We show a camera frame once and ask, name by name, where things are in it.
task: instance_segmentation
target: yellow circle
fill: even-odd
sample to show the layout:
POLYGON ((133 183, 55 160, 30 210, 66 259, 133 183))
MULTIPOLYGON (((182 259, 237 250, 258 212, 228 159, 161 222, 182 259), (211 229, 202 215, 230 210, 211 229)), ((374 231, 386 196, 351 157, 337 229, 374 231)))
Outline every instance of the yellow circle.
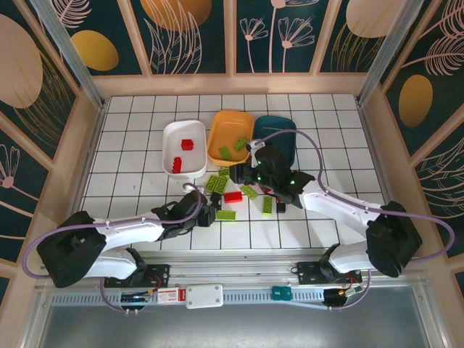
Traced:
POLYGON ((414 128, 426 118, 432 105, 434 89, 428 78, 413 75, 401 88, 399 118, 406 127, 414 128))
POLYGON ((116 67, 119 55, 116 47, 101 33, 82 30, 71 37, 84 64, 98 71, 108 71, 116 67))
POLYGON ((185 19, 181 17, 178 3, 186 13, 187 19, 190 12, 198 26, 206 22, 212 6, 211 0, 140 0, 140 3, 153 22, 164 29, 175 31, 190 28, 181 24, 185 19))
POLYGON ((11 107, 32 105, 42 89, 41 53, 21 25, 0 14, 0 100, 11 107))
POLYGON ((349 0, 347 25, 361 38, 386 36, 405 0, 349 0))

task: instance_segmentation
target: wall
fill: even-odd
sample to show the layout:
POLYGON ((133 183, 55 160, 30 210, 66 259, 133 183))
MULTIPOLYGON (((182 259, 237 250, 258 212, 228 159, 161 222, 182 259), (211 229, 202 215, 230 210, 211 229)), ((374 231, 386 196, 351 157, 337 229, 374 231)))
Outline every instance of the wall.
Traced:
POLYGON ((101 94, 109 97, 218 90, 356 94, 404 2, 52 4, 101 94), (185 76, 193 74, 195 78, 185 76))
POLYGON ((13 347, 35 283, 24 246, 65 217, 96 109, 21 1, 0 4, 0 61, 0 345, 13 347))
MULTIPOLYGON (((366 108, 394 198, 408 211, 443 219, 457 234, 446 255, 427 262, 455 343, 464 341, 463 18, 464 1, 432 1, 366 108)), ((441 226, 415 224, 421 254, 444 247, 441 226)))

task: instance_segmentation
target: red lego brick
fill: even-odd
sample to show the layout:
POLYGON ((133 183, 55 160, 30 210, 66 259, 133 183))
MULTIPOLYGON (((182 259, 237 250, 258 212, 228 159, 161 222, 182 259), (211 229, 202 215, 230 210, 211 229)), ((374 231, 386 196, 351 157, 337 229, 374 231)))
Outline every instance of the red lego brick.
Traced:
POLYGON ((241 196, 241 192, 227 192, 224 194, 224 202, 226 204, 229 203, 235 203, 235 202, 241 202, 243 197, 241 196))
POLYGON ((173 163, 173 173, 179 174, 181 172, 182 160, 180 157, 176 157, 173 163))
POLYGON ((182 150, 191 151, 194 149, 194 141, 191 139, 182 139, 182 150))

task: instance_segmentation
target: lime green lego brick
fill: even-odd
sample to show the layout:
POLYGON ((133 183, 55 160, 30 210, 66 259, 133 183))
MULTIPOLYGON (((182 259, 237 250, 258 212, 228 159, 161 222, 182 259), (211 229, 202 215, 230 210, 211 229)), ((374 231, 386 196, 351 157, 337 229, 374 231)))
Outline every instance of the lime green lego brick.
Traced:
POLYGON ((229 168, 222 168, 217 171, 219 176, 229 176, 229 168))
POLYGON ((214 187, 212 191, 217 192, 219 194, 224 194, 228 181, 229 181, 229 178, 227 176, 220 176, 217 180, 216 186, 214 187))
POLYGON ((259 196, 259 194, 251 186, 248 186, 248 185, 242 186, 240 188, 240 191, 246 194, 246 196, 250 198, 251 200, 259 196))
POLYGON ((235 151, 240 152, 247 146, 247 144, 248 144, 248 139, 245 138, 244 136, 241 136, 239 140, 236 142, 234 149, 235 151))
POLYGON ((220 153, 220 156, 223 160, 225 161, 231 161, 232 160, 232 156, 231 156, 231 153, 229 152, 229 149, 227 147, 221 147, 219 149, 219 153, 220 153))
POLYGON ((210 178, 208 179, 208 182, 206 183, 206 189, 209 192, 213 192, 216 184, 218 183, 219 177, 217 175, 211 175, 210 178))
POLYGON ((262 214, 272 215, 273 213, 273 199, 272 197, 264 197, 262 200, 262 214))
POLYGON ((235 221, 235 212, 232 210, 218 210, 216 220, 235 221))

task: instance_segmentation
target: yellow bowl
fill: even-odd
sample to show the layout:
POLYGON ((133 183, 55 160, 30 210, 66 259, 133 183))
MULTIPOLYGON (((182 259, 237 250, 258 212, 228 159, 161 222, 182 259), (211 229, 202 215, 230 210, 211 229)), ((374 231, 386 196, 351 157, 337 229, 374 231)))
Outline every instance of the yellow bowl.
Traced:
POLYGON ((208 157, 215 165, 228 167, 237 163, 245 162, 249 152, 246 149, 235 151, 236 142, 241 136, 251 140, 253 136, 253 117, 241 111, 219 111, 211 125, 208 137, 208 157), (220 156, 219 149, 227 147, 231 153, 232 160, 227 161, 220 156))

